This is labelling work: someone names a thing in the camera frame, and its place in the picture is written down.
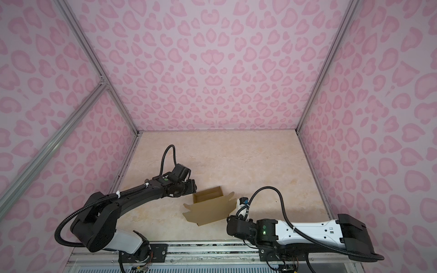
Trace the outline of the brown cardboard box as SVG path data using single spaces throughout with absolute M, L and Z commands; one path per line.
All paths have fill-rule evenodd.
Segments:
M 192 204 L 183 204 L 188 210 L 184 218 L 197 226 L 226 219 L 237 207 L 234 192 L 225 195 L 220 186 L 193 194 Z

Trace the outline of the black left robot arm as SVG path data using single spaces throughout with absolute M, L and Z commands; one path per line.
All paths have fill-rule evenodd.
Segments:
M 71 224 L 70 231 L 91 253 L 115 250 L 145 260 L 151 253 L 149 240 L 139 232 L 117 229 L 118 219 L 127 212 L 165 197 L 196 192 L 191 170 L 177 164 L 171 172 L 156 176 L 137 187 L 115 194 L 93 194 Z

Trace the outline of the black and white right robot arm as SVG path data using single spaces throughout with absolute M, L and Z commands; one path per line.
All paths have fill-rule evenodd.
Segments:
M 227 218 L 228 235 L 250 242 L 259 252 L 263 262 L 302 258 L 306 254 L 334 253 L 304 238 L 304 233 L 313 240 L 331 248 L 349 252 L 348 258 L 358 262 L 376 262 L 376 254 L 366 225 L 347 214 L 338 219 L 317 223 L 295 223 L 293 229 L 281 220 L 262 219 L 244 221 L 241 217 Z

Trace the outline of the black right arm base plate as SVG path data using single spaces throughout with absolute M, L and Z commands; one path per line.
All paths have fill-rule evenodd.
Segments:
M 275 242 L 271 245 L 256 245 L 256 247 L 262 262 L 292 262 L 305 258 L 304 250 L 298 249 L 297 244 L 279 245 Z

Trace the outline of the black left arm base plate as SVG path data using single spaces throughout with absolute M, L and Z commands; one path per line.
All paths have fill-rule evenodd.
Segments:
M 167 256 L 168 244 L 152 243 L 140 247 L 134 254 L 122 252 L 119 261 L 122 263 L 163 263 Z

